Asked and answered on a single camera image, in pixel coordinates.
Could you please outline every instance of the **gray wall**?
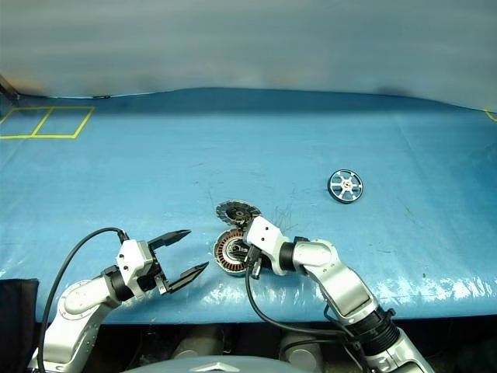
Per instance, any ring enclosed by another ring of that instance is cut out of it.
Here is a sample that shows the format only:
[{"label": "gray wall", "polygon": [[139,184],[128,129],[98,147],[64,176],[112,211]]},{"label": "gray wall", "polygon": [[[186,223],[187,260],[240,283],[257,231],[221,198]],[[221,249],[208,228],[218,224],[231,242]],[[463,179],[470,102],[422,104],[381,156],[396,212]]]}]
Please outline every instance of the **gray wall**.
[{"label": "gray wall", "polygon": [[0,0],[20,92],[386,92],[497,111],[496,0]]}]

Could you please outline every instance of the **yellow tape line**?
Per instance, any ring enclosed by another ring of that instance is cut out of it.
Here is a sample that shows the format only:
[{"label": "yellow tape line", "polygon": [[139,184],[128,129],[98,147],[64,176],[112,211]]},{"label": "yellow tape line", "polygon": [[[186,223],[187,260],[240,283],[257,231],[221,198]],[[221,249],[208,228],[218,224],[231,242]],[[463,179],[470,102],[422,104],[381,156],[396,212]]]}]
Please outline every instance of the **yellow tape line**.
[{"label": "yellow tape line", "polygon": [[30,134],[7,134],[6,136],[0,136],[0,139],[10,139],[10,138],[32,138]]},{"label": "yellow tape line", "polygon": [[10,110],[8,111],[8,113],[0,120],[0,124],[2,124],[3,122],[5,122],[5,119],[7,119],[10,114],[12,114],[12,111],[14,111],[13,108],[10,108]]},{"label": "yellow tape line", "polygon": [[38,123],[34,131],[31,132],[31,137],[34,137],[36,135],[36,133],[40,130],[41,126],[43,126],[43,123],[45,123],[47,121],[47,118],[50,116],[50,114],[52,114],[52,111],[54,111],[53,107],[51,107],[47,111],[47,113],[43,116],[43,118],[41,118],[40,122]]},{"label": "yellow tape line", "polygon": [[492,113],[490,113],[490,112],[489,112],[488,110],[486,110],[486,109],[485,109],[485,110],[483,110],[483,111],[485,111],[485,114],[487,114],[487,117],[489,117],[489,118],[490,118],[490,120],[493,120],[494,122],[497,122],[497,118],[496,118],[496,117],[494,117],[494,116],[492,115]]},{"label": "yellow tape line", "polygon": [[75,138],[73,134],[37,134],[30,138]]},{"label": "yellow tape line", "polygon": [[81,124],[79,125],[78,129],[76,130],[76,132],[73,134],[73,138],[77,138],[78,135],[79,135],[79,132],[81,132],[81,130],[83,129],[83,127],[85,126],[86,122],[88,122],[88,119],[90,119],[91,115],[93,114],[93,111],[95,111],[95,107],[92,107],[90,108],[88,114],[86,114],[86,117],[85,119],[83,119],[83,121],[81,122]]}]

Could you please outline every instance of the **copper coil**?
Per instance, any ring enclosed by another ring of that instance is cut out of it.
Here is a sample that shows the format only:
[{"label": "copper coil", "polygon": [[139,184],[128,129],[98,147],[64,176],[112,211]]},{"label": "copper coil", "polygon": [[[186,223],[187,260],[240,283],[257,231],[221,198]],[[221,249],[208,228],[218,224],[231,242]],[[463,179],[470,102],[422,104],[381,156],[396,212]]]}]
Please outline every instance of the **copper coil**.
[{"label": "copper coil", "polygon": [[229,253],[232,250],[232,245],[242,245],[239,242],[243,238],[243,231],[231,229],[222,233],[214,245],[214,258],[223,270],[229,274],[242,274],[245,271],[246,265],[234,258],[230,257]]}]

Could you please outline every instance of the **black cable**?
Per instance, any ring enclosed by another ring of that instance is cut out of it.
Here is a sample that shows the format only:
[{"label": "black cable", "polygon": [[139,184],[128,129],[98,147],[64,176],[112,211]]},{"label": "black cable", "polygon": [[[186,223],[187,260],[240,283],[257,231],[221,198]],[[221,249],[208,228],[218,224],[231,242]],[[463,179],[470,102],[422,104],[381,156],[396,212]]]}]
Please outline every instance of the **black cable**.
[{"label": "black cable", "polygon": [[247,267],[245,271],[245,288],[247,289],[247,296],[248,296],[248,301],[250,302],[250,305],[254,309],[255,313],[264,321],[268,322],[269,324],[289,331],[293,333],[302,333],[302,334],[310,334],[312,336],[328,336],[328,337],[334,337],[335,342],[341,341],[342,343],[346,339],[346,333],[343,332],[342,330],[323,330],[323,329],[308,329],[308,328],[301,328],[299,326],[292,326],[289,324],[283,324],[281,322],[277,322],[276,320],[273,320],[266,316],[264,312],[262,312],[257,304],[255,303],[254,296],[252,295],[252,289],[250,287],[250,272],[252,271],[251,267]]},{"label": "black cable", "polygon": [[353,345],[353,347],[355,348],[355,350],[357,351],[357,353],[359,354],[359,357],[355,357],[358,361],[359,361],[359,365],[361,367],[361,369],[363,370],[364,373],[367,373],[370,371],[369,367],[367,366],[367,360],[366,360],[366,354],[364,353],[364,349],[363,349],[363,346],[360,344],[360,342],[357,341],[357,339],[355,338],[355,336],[352,334],[352,332],[350,330],[348,330],[344,325],[342,325],[340,322],[338,322],[337,320],[333,319],[329,314],[328,314],[328,311],[329,311],[329,305],[326,305],[325,307],[325,311],[323,312],[323,315],[325,316],[325,318],[329,321],[329,322],[332,322],[333,325],[337,326],[338,328],[340,328],[341,330],[343,330],[348,336],[349,336],[349,341],[350,342],[355,342],[355,343],[351,343]]},{"label": "black cable", "polygon": [[47,325],[48,325],[48,316],[50,315],[50,308],[52,307],[52,301],[54,300],[55,297],[55,292],[57,291],[57,288],[59,286],[59,283],[61,282],[61,278],[64,275],[65,270],[68,268],[69,263],[71,262],[72,258],[74,255],[78,252],[79,249],[81,249],[81,246],[85,245],[90,239],[95,237],[96,235],[99,235],[104,232],[117,232],[117,235],[119,236],[121,242],[123,239],[129,239],[127,237],[127,234],[125,231],[122,229],[118,228],[102,228],[99,229],[98,231],[94,231],[93,233],[90,233],[87,235],[84,239],[82,239],[78,245],[74,247],[73,250],[68,254],[68,256],[65,258],[64,262],[62,263],[62,266],[55,277],[54,284],[52,285],[52,288],[50,290],[50,293],[48,295],[47,303],[45,305],[45,310],[43,311],[43,318],[41,319],[41,327],[40,327],[40,340],[38,342],[38,355],[36,356],[36,361],[38,362],[38,370],[40,373],[47,373],[45,371],[45,365],[43,363],[43,345],[45,342],[45,333],[47,331]]}]

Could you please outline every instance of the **black cloth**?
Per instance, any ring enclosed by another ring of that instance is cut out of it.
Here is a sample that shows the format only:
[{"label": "black cloth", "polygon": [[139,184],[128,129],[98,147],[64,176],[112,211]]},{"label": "black cloth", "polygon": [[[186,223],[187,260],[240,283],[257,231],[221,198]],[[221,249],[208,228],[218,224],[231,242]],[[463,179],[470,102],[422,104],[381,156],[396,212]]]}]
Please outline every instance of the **black cloth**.
[{"label": "black cloth", "polygon": [[34,348],[38,280],[0,280],[0,372],[23,373]]}]

